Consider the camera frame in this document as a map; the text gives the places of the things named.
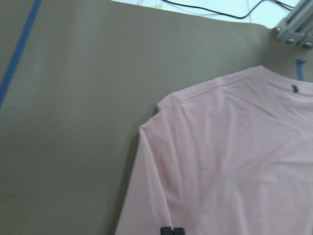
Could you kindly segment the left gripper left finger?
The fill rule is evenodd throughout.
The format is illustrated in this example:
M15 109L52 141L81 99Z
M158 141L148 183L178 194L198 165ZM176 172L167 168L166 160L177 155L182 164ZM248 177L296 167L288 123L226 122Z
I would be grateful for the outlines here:
M161 235L173 235L173 229L171 227L161 227L160 228Z

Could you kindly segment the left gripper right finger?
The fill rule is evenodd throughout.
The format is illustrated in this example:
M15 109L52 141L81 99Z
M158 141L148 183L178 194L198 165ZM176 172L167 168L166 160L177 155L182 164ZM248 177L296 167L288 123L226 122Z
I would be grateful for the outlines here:
M173 228L173 235L185 235L185 230L182 227Z

